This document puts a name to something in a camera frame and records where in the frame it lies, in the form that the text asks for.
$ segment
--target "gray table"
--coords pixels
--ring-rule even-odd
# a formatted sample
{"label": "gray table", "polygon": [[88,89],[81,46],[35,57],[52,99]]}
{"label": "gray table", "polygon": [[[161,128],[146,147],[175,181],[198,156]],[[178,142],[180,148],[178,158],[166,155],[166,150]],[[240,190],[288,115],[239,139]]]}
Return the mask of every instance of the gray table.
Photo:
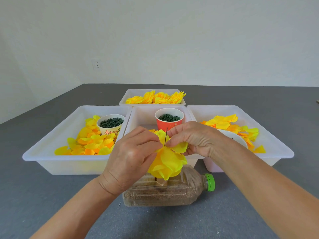
{"label": "gray table", "polygon": [[[0,125],[0,238],[31,236],[95,177],[53,176],[22,154],[77,107],[117,105],[130,88],[177,88],[187,105],[239,106],[295,152],[274,167],[319,197],[319,87],[84,84]],[[207,173],[201,160],[195,168]],[[214,177],[216,190],[190,206],[128,208],[119,196],[87,238],[277,238],[224,173]]]}

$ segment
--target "wall socket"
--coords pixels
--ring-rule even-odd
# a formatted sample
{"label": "wall socket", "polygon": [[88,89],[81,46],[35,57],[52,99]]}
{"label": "wall socket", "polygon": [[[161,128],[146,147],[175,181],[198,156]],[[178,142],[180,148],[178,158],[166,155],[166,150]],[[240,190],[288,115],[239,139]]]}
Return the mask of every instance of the wall socket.
{"label": "wall socket", "polygon": [[91,60],[94,70],[103,70],[101,60]]}

